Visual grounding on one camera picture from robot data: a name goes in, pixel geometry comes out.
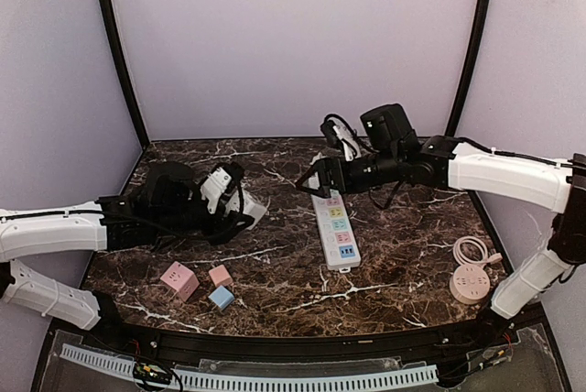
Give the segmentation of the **white cube socket adapter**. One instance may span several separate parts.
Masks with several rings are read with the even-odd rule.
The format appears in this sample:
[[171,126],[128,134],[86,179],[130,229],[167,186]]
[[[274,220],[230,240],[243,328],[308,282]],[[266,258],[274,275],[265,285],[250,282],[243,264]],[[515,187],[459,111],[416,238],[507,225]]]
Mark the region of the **white cube socket adapter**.
[[255,224],[246,230],[252,230],[266,214],[267,208],[253,194],[244,191],[244,212],[255,218]]

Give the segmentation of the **white multicolour power strip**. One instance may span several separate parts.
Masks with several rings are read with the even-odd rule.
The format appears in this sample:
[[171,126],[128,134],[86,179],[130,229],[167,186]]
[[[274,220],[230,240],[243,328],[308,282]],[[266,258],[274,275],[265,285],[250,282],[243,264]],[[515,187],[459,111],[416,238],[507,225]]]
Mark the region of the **white multicolour power strip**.
[[311,200],[327,268],[349,273],[361,265],[362,257],[342,196],[334,192],[329,199],[312,195]]

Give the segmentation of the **small pink charger plug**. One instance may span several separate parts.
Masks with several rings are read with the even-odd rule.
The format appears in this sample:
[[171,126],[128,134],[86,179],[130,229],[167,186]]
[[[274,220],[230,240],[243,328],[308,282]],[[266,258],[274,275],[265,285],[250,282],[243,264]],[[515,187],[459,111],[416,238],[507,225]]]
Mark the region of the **small pink charger plug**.
[[225,265],[211,268],[209,270],[209,276],[216,288],[233,284],[233,278]]

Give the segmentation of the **small blue charger plug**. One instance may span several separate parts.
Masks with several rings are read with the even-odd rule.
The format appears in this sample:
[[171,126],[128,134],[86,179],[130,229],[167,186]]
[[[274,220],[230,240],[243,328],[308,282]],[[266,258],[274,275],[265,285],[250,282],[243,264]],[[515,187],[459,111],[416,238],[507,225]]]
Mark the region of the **small blue charger plug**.
[[219,286],[208,296],[208,299],[219,310],[225,310],[234,302],[235,297],[227,287]]

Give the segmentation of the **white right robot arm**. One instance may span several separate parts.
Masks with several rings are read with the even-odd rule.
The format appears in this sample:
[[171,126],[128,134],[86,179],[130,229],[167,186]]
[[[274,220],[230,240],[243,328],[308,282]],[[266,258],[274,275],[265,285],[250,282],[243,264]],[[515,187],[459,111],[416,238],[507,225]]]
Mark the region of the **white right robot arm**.
[[585,263],[585,157],[543,158],[487,147],[467,137],[421,138],[403,107],[361,115],[362,140],[337,114],[321,132],[340,157],[318,157],[296,187],[314,197],[369,192],[386,184],[491,195],[549,212],[535,252],[494,289],[487,315],[513,319],[538,294]]

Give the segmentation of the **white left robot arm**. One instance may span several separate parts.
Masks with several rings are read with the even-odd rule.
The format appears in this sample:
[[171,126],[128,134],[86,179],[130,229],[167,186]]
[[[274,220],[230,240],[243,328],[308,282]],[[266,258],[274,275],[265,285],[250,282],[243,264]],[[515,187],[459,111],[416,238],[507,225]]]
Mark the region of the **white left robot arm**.
[[222,245],[252,229],[266,207],[244,190],[244,169],[219,163],[202,180],[178,162],[152,165],[128,195],[42,211],[1,212],[1,299],[82,330],[117,326],[114,300],[46,277],[22,257],[65,251],[120,251],[163,238]]

